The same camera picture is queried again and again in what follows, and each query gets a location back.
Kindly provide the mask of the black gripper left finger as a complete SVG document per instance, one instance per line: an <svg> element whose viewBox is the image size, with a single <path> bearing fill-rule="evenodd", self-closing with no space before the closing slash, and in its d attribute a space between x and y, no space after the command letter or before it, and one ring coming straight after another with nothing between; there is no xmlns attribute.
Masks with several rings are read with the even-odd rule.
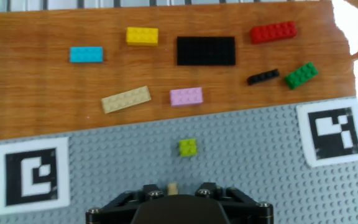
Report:
<svg viewBox="0 0 358 224"><path fill-rule="evenodd" d="M130 223L140 206L165 196L156 184L144 185L141 190L125 191L104 207L90 208L85 213L86 224Z"/></svg>

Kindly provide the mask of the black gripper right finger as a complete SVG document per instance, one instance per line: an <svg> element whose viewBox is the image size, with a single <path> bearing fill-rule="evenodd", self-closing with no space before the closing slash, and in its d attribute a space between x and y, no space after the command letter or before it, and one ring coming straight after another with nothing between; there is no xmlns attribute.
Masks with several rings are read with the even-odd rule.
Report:
<svg viewBox="0 0 358 224"><path fill-rule="evenodd" d="M192 199L179 206L179 224L274 223L271 203L256 202L235 187L223 189L214 182L204 182Z"/></svg>

